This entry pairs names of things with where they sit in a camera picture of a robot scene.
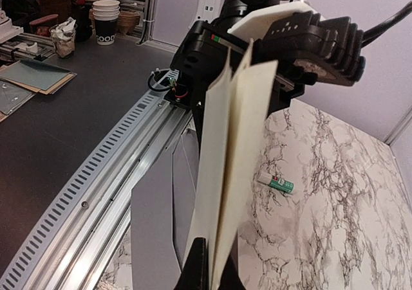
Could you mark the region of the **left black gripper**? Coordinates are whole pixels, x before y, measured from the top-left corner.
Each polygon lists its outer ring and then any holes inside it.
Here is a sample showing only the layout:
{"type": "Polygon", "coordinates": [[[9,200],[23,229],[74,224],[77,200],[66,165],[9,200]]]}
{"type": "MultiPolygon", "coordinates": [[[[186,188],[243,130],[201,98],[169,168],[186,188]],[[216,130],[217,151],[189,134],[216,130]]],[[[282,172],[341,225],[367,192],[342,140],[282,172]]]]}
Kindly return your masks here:
{"type": "Polygon", "coordinates": [[[187,32],[171,61],[170,68],[180,72],[174,99],[181,99],[192,112],[198,143],[201,143],[205,95],[223,71],[227,57],[236,70],[248,43],[227,33],[219,19],[209,23],[197,20],[187,32]]]}

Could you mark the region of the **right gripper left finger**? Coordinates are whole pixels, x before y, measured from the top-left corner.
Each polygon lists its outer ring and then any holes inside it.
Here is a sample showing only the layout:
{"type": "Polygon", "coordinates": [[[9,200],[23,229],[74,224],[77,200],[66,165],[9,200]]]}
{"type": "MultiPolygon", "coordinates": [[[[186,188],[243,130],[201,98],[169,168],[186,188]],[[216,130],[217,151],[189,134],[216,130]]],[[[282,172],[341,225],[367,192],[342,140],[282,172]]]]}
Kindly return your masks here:
{"type": "Polygon", "coordinates": [[[206,290],[209,283],[209,260],[206,238],[196,237],[191,245],[182,273],[174,290],[206,290]]]}

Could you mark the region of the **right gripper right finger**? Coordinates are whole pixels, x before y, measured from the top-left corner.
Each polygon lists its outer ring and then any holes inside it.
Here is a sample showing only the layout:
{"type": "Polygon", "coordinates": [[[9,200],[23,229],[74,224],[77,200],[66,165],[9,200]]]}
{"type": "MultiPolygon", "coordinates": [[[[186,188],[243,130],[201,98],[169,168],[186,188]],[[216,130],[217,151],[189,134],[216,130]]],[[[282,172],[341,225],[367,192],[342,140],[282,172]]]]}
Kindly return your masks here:
{"type": "Polygon", "coordinates": [[[241,282],[235,263],[231,256],[228,257],[223,270],[219,290],[245,290],[245,286],[241,282]]]}

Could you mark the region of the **cream paper letter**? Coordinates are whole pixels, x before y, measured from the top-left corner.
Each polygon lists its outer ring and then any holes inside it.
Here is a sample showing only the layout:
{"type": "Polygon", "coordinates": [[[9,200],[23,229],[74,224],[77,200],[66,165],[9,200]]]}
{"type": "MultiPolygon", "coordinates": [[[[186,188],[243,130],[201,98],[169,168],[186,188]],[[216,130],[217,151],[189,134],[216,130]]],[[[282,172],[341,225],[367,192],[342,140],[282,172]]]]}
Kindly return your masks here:
{"type": "Polygon", "coordinates": [[[188,243],[207,245],[207,289],[217,289],[232,249],[256,161],[277,61],[253,64],[248,46],[236,71],[226,62],[205,95],[196,198],[188,243]]]}

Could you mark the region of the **grey envelope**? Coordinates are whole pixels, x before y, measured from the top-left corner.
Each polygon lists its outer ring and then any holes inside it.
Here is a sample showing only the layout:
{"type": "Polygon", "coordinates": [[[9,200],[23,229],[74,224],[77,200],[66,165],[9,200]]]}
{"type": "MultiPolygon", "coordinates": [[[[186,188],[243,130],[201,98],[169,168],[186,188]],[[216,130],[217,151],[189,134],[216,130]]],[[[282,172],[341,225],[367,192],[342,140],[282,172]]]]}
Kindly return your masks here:
{"type": "Polygon", "coordinates": [[[174,289],[192,243],[200,147],[188,131],[164,150],[131,196],[134,289],[174,289]]]}

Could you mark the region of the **green white glue stick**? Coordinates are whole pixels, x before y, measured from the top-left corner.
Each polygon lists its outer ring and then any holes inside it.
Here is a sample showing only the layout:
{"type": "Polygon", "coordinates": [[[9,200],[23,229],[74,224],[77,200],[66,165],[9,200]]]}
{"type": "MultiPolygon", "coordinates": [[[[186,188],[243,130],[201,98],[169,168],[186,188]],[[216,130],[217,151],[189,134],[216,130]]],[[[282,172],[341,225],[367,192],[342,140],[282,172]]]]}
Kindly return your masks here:
{"type": "Polygon", "coordinates": [[[294,184],[292,182],[286,181],[283,178],[279,176],[273,176],[269,174],[268,172],[261,171],[257,175],[257,180],[266,185],[269,186],[270,188],[279,190],[281,192],[285,193],[292,193],[294,189],[294,184]]]}

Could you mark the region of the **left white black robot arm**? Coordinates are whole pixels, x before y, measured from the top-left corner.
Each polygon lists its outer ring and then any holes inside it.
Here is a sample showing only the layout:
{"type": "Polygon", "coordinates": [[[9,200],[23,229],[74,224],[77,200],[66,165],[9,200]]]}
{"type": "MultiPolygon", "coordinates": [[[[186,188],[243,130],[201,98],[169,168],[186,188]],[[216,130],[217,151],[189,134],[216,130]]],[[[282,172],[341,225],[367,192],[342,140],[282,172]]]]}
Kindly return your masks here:
{"type": "Polygon", "coordinates": [[[212,22],[197,20],[187,32],[171,61],[170,68],[181,73],[180,83],[187,93],[198,143],[201,143],[205,94],[209,85],[218,77],[226,62],[229,50],[230,63],[238,67],[248,43],[229,34],[228,29],[255,10],[278,5],[291,0],[224,0],[219,17],[212,22]]]}

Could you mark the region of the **stacked paper cups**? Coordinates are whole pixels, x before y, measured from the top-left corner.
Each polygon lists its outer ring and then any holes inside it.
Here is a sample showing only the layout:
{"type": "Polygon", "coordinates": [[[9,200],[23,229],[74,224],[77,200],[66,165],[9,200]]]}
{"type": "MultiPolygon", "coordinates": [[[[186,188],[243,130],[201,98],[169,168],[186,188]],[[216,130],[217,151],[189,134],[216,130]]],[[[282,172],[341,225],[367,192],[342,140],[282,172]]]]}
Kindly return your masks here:
{"type": "Polygon", "coordinates": [[[93,19],[97,44],[109,46],[114,43],[117,33],[117,21],[120,15],[120,1],[99,0],[93,3],[93,19]]]}

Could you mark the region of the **clear cup with paper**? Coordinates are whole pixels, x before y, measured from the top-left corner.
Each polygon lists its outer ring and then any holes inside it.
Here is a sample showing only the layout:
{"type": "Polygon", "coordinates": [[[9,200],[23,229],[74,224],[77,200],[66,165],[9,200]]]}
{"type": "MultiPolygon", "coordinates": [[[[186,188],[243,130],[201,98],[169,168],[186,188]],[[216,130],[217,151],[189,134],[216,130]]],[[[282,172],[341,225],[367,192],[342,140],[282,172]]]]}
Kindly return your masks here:
{"type": "Polygon", "coordinates": [[[63,23],[56,24],[49,29],[55,53],[61,59],[68,58],[74,54],[76,28],[76,20],[69,17],[63,23]]]}

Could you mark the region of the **flat cardboard and sheets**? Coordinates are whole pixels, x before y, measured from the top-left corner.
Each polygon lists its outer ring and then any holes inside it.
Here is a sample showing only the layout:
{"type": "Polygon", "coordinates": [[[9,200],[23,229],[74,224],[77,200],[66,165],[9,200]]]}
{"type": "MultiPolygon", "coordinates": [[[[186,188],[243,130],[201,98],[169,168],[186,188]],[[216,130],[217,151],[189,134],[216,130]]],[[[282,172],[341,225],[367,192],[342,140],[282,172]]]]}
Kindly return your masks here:
{"type": "Polygon", "coordinates": [[[36,94],[56,93],[76,76],[37,60],[19,60],[1,68],[1,114],[8,116],[36,94]]]}

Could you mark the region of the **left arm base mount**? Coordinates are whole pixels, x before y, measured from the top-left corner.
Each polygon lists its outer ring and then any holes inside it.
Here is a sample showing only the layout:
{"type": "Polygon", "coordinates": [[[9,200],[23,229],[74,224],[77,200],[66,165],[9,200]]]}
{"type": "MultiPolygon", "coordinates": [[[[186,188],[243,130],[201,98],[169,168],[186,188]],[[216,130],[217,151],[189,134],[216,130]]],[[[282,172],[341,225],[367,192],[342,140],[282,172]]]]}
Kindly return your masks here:
{"type": "Polygon", "coordinates": [[[147,79],[148,88],[155,93],[164,93],[164,100],[185,110],[191,108],[192,89],[182,82],[180,72],[156,68],[147,79]]]}

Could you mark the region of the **front aluminium rail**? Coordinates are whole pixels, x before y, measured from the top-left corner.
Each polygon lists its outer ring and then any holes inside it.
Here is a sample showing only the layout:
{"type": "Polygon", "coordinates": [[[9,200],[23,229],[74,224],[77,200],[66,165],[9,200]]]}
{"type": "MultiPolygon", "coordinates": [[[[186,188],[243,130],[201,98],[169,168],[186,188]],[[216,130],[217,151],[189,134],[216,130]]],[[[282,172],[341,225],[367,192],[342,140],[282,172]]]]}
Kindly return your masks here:
{"type": "Polygon", "coordinates": [[[93,289],[130,223],[131,191],[191,114],[147,92],[51,202],[1,277],[2,289],[93,289]]]}

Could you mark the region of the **left aluminium frame post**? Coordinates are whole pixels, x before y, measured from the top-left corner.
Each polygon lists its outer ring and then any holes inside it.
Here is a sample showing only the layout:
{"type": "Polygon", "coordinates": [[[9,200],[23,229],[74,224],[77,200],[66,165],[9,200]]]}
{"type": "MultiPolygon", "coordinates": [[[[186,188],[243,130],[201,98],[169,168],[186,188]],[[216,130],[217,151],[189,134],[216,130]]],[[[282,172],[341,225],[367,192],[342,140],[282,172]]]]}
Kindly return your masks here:
{"type": "Polygon", "coordinates": [[[409,124],[411,123],[412,117],[412,106],[405,112],[404,116],[398,121],[392,131],[388,134],[388,136],[384,139],[384,143],[387,145],[392,145],[396,142],[396,140],[400,137],[400,135],[407,129],[409,124]]]}

